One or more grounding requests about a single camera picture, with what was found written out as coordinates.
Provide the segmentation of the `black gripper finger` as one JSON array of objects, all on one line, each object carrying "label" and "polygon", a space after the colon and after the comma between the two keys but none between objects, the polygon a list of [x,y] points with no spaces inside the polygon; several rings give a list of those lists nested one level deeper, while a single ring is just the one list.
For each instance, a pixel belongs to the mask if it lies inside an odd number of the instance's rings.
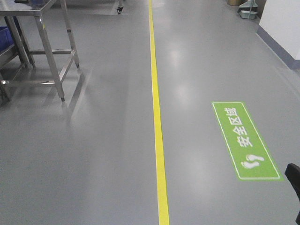
[{"label": "black gripper finger", "polygon": [[289,163],[286,167],[285,175],[294,188],[298,198],[300,198],[300,168],[294,163]]}]

